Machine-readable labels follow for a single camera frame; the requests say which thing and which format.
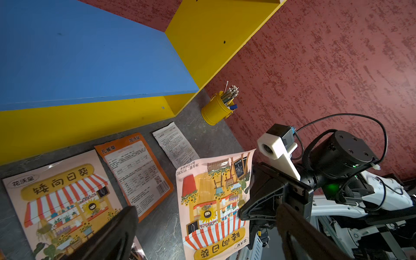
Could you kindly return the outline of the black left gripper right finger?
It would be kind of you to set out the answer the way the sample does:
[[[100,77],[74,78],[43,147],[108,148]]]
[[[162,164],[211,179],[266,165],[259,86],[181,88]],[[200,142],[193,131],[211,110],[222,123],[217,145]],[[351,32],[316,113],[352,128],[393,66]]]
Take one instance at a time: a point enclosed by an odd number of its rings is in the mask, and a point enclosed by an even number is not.
[[[302,255],[312,260],[350,259],[288,204],[278,206],[276,227],[287,260],[298,260]]]

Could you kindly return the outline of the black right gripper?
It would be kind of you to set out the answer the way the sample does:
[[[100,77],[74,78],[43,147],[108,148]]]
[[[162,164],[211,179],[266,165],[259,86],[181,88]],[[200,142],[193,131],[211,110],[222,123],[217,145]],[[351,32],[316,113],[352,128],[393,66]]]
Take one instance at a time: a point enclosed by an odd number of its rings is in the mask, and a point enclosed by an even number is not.
[[[262,162],[253,168],[250,199],[238,210],[243,221],[273,221],[278,206],[287,203],[306,220],[312,213],[314,190],[293,177]]]

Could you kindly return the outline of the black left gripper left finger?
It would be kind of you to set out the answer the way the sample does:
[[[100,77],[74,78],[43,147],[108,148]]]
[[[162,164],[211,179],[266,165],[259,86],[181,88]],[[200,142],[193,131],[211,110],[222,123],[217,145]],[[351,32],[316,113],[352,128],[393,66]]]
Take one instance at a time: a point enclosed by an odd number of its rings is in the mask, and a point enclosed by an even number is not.
[[[133,248],[137,224],[136,208],[127,206],[87,242],[63,259],[138,260],[139,254]]]

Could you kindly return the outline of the orange bordered seed bag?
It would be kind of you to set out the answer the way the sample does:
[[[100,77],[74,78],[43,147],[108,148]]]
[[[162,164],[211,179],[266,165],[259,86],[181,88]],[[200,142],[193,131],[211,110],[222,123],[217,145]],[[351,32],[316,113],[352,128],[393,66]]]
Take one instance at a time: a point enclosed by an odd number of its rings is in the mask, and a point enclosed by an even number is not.
[[[140,133],[94,148],[113,173],[127,204],[136,208],[140,222],[174,191],[173,184]]]

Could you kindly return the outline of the white seed bag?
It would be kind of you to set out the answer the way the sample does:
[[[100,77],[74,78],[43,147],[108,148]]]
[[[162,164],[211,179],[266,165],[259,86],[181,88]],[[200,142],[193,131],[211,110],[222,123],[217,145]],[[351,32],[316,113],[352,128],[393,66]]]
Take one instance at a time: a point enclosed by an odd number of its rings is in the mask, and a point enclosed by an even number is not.
[[[152,135],[176,169],[200,158],[175,122]]]

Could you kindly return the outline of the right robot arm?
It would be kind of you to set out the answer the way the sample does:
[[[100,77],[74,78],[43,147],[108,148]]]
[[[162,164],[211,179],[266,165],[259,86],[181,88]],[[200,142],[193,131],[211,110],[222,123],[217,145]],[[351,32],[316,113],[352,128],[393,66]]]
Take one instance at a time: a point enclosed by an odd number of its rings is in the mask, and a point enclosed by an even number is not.
[[[330,129],[303,146],[298,130],[273,125],[257,141],[269,158],[251,170],[250,199],[238,216],[249,222],[249,250],[266,246],[276,228],[287,260],[409,260],[393,233],[416,216],[416,196],[378,170],[363,139]]]

